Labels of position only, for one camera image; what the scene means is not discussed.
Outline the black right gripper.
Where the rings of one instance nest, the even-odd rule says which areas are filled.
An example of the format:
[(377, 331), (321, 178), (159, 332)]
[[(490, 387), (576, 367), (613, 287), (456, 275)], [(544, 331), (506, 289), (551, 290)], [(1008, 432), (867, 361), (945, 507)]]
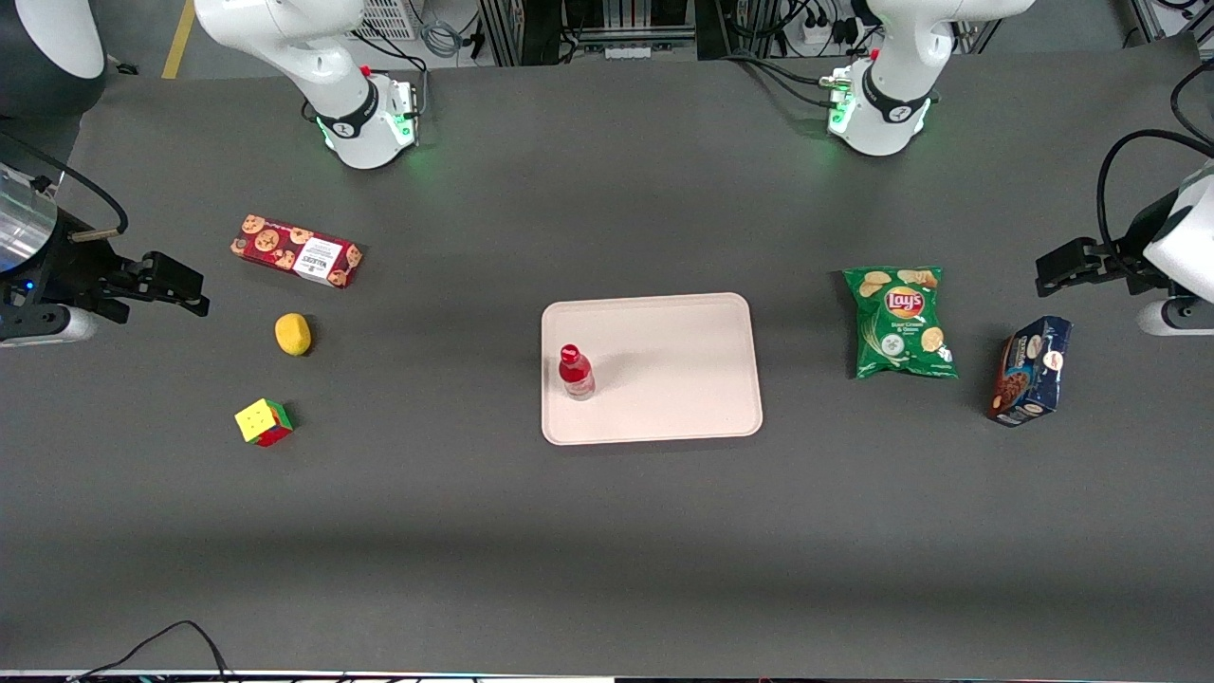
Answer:
[(2, 319), (17, 315), (32, 304), (68, 304), (103, 317), (110, 323), (127, 323), (125, 300), (177, 304), (192, 315), (205, 317), (210, 300), (203, 294), (204, 277), (164, 252), (149, 251), (140, 260), (138, 280), (124, 271), (127, 258), (104, 239), (72, 241), (75, 233), (90, 230), (72, 214), (58, 214), (47, 241), (30, 258), (15, 264), (2, 258)]

